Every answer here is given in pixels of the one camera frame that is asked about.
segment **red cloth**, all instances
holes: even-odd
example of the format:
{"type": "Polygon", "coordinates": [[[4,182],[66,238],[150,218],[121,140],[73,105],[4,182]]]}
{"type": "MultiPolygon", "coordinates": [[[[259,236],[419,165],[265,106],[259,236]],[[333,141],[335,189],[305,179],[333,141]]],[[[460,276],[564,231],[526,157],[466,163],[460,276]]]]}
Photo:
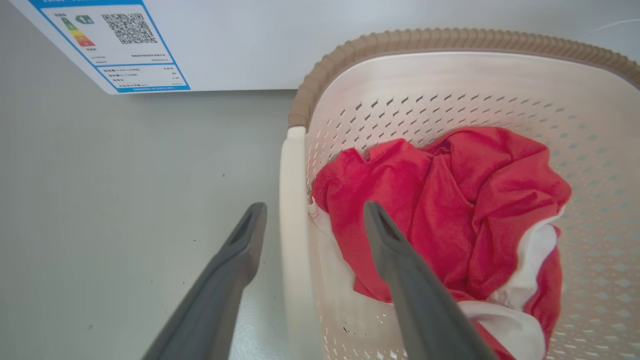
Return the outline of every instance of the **red cloth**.
{"type": "MultiPolygon", "coordinates": [[[[403,139],[383,143],[367,160],[345,150],[317,174],[313,196],[331,218],[355,291],[391,301],[365,235],[363,207],[373,200],[457,301],[486,300],[515,271],[526,230],[557,215],[571,195],[548,159],[547,147],[507,129],[468,127],[423,149],[403,139]]],[[[557,249],[538,286],[524,310],[540,321],[548,344],[560,309],[557,249]]]]}

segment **white appliance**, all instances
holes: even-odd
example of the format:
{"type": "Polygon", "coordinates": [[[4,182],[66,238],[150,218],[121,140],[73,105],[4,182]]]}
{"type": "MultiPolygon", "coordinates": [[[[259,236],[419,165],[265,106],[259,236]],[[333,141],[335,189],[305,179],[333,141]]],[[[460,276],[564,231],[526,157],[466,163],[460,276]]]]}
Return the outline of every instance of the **white appliance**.
{"type": "Polygon", "coordinates": [[[528,31],[640,59],[638,0],[10,1],[109,94],[297,88],[336,44],[406,28],[528,31]]]}

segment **energy rating bar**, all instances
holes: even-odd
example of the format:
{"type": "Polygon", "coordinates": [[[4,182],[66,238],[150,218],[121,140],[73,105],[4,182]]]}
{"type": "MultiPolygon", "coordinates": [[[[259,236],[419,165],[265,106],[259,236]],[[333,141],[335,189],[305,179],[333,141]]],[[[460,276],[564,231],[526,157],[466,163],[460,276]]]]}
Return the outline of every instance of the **energy rating bar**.
{"type": "Polygon", "coordinates": [[[62,22],[65,23],[65,26],[69,31],[71,31],[71,35],[73,35],[74,39],[78,42],[80,46],[95,46],[95,44],[86,37],[82,31],[78,30],[78,28],[73,25],[66,17],[62,18],[62,22]]]}

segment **blue label border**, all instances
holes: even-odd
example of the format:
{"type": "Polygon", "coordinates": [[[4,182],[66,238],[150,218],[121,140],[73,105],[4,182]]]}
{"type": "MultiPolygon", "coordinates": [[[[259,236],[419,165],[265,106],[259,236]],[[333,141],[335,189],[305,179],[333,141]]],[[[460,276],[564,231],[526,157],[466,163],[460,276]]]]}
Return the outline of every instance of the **blue label border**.
{"type": "Polygon", "coordinates": [[[184,75],[182,74],[182,71],[180,70],[180,67],[175,62],[175,59],[173,58],[173,55],[171,54],[171,51],[169,50],[169,47],[164,42],[164,39],[162,38],[162,35],[160,34],[160,31],[158,30],[153,18],[151,17],[151,14],[149,14],[149,11],[147,10],[147,7],[145,6],[145,3],[142,2],[142,0],[29,0],[29,2],[36,8],[36,10],[38,10],[38,12],[45,19],[47,19],[49,24],[51,24],[51,26],[53,26],[53,28],[55,30],[57,30],[58,33],[80,55],[82,55],[82,57],[89,63],[89,65],[91,65],[105,79],[105,81],[107,81],[107,83],[109,83],[119,94],[125,94],[125,93],[131,93],[131,92],[191,90],[191,87],[189,86],[189,83],[187,82],[187,79],[184,77],[184,75]],[[166,49],[166,52],[169,54],[169,57],[171,58],[172,62],[171,63],[156,63],[156,64],[94,65],[89,60],[89,58],[87,58],[86,55],[83,54],[83,52],[80,51],[80,49],[78,49],[77,46],[73,42],[71,42],[71,40],[69,40],[69,37],[65,36],[65,34],[60,30],[60,28],[58,28],[53,23],[53,21],[51,21],[51,19],[48,16],[46,16],[45,13],[42,11],[43,8],[66,8],[66,7],[80,7],[80,6],[109,6],[109,5],[142,5],[142,8],[147,13],[147,17],[149,18],[149,21],[151,22],[151,25],[153,25],[154,29],[156,30],[156,33],[158,34],[158,37],[160,38],[160,41],[162,41],[162,44],[164,45],[164,48],[166,49]],[[107,79],[107,77],[99,70],[99,68],[101,68],[101,67],[117,67],[117,66],[132,66],[132,65],[135,65],[135,66],[173,65],[173,66],[176,67],[176,69],[178,69],[178,72],[180,73],[180,76],[182,76],[182,80],[184,80],[185,85],[180,85],[180,86],[144,86],[144,87],[139,87],[139,88],[118,88],[112,82],[110,82],[109,79],[107,79]]]}

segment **qr code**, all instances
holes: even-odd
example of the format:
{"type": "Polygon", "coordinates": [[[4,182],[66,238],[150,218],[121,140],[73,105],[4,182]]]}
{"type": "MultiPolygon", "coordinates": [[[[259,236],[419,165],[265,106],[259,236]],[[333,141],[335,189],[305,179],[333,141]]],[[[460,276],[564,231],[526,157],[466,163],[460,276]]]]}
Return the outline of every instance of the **qr code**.
{"type": "Polygon", "coordinates": [[[123,44],[156,44],[153,31],[141,13],[112,13],[102,18],[123,44]]]}

